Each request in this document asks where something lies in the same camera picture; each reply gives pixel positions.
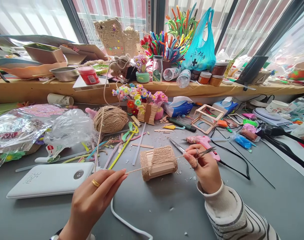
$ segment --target digital scale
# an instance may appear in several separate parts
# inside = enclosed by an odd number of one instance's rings
[[[255,108],[253,113],[255,113],[256,116],[264,122],[283,128],[285,132],[291,132],[293,130],[290,127],[293,123],[282,118],[278,113],[270,114],[265,111],[265,108]]]

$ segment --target blue plastic bag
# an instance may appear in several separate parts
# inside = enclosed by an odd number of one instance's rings
[[[216,63],[214,54],[214,38],[212,32],[212,19],[214,9],[209,8],[202,16],[193,37],[192,43],[185,54],[182,69],[190,70],[212,70]],[[203,40],[203,32],[207,23],[207,40]]]

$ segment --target sleeve cuff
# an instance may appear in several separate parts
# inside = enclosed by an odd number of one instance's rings
[[[237,200],[228,187],[224,185],[223,180],[221,187],[215,193],[206,194],[199,182],[197,189],[204,196],[207,208],[211,208],[217,217],[230,215],[237,208]]]

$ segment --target hot glue gun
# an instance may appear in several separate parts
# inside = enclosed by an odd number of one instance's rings
[[[208,136],[191,136],[191,137],[187,137],[185,139],[182,139],[187,141],[188,143],[199,143],[201,144],[203,147],[205,147],[205,149],[209,149],[211,148],[211,145],[208,143],[210,140],[210,138]],[[221,158],[219,157],[219,155],[217,154],[216,151],[210,152],[209,153],[216,161],[220,161]]]

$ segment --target striped sleeve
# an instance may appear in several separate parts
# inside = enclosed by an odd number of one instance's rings
[[[240,195],[223,181],[213,194],[206,194],[199,182],[197,189],[205,198],[205,209],[217,239],[280,239],[266,219],[246,206]]]

